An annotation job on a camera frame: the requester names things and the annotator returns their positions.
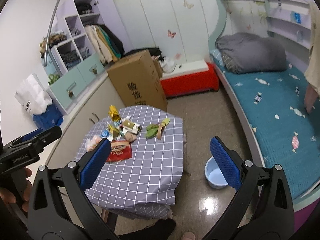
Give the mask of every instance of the person's foot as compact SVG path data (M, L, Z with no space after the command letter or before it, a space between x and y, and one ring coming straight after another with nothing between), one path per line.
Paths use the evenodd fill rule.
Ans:
M181 240L196 240L196 235L191 232L186 232L181 237Z

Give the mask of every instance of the gray tablecloth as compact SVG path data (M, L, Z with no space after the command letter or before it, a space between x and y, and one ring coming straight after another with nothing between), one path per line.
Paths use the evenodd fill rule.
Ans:
M152 106L130 106L119 111L120 116L142 125L137 140L131 144L132 158L106 163L94 185L86 194L101 208L129 218L171 217L169 205L175 204L174 190L182 175L182 119ZM164 118L170 123L161 140L146 139L146 126ZM107 117L93 125L78 150L76 161L86 152L85 140L100 135Z

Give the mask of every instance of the gray blanket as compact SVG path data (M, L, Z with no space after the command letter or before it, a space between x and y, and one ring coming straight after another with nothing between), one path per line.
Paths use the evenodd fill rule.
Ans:
M233 73L287 69L284 47L275 38L236 33L219 38L217 48L221 51L226 68Z

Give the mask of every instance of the metal screw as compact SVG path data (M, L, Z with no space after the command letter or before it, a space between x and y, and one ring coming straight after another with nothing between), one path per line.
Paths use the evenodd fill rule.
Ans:
M76 162L69 162L69 163L68 163L68 167L69 167L69 168L74 168L76 165L77 165Z
M247 167L251 167L253 165L253 163L252 163L252 161L247 160L244 162L244 165Z
M45 165L41 165L41 166L39 166L39 171L44 171L44 170L45 170L45 168L46 168L46 166L45 166Z
M279 164L276 164L276 165L275 165L275 168L276 168L277 171L282 170L282 167L281 167L281 165L279 165Z

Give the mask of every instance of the bed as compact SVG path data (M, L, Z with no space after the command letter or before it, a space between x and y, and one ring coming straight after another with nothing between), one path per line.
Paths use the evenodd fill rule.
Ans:
M233 74L212 57L244 128L256 165L283 166L295 211L320 196L320 102L311 115L304 109L303 73L289 65L282 72ZM261 93L261 101L255 97ZM292 138L299 146L293 151Z

